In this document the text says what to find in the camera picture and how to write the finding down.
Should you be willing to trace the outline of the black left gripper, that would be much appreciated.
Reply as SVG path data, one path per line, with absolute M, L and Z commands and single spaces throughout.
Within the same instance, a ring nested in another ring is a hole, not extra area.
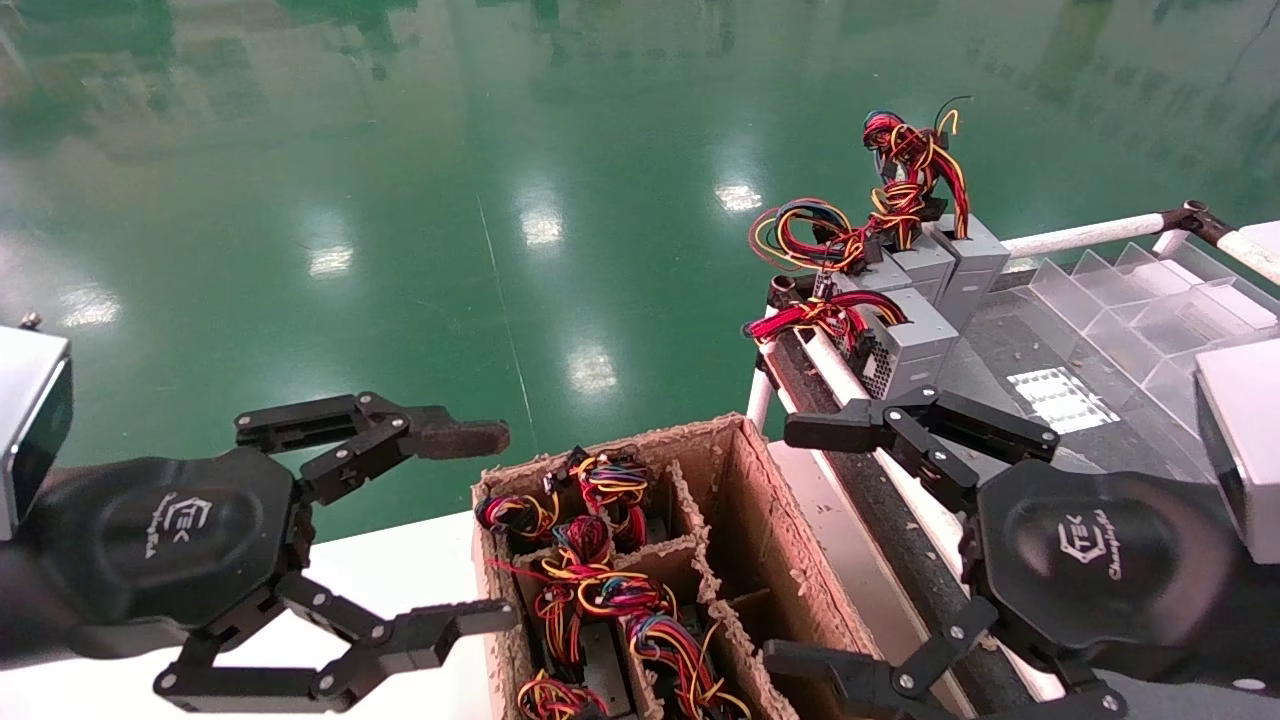
M 186 712 L 343 714 L 390 676 L 443 666 L 460 638 L 517 626 L 504 600 L 379 618 L 298 573 L 315 538 L 307 503 L 334 503 L 410 459 L 500 455 L 506 421 L 362 392 L 243 413 L 236 443 L 251 448 L 52 471 L 18 530 L 18 655 L 132 659 L 183 644 L 154 692 Z M 296 482 L 268 456 L 319 446 Z M 344 653 L 320 669 L 215 664 L 284 610 Z

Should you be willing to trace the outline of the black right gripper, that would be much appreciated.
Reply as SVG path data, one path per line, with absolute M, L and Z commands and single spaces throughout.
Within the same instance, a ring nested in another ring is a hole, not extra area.
M 1012 466 L 978 489 L 979 473 L 946 441 Z M 765 642 L 769 673 L 828 682 L 849 716 L 955 719 L 925 697 L 992 628 L 1042 670 L 1073 659 L 1128 676 L 1184 676 L 1204 657 L 1245 564 L 1212 486 L 1053 468 L 1055 430 L 931 386 L 888 400 L 851 398 L 831 414 L 791 413 L 783 442 L 836 454 L 883 450 L 948 511 L 974 512 L 980 553 L 969 577 L 987 600 L 969 600 L 902 666 Z M 1126 717 L 1124 697 L 1088 667 L 1069 667 L 1062 683 L 1061 698 L 986 717 Z

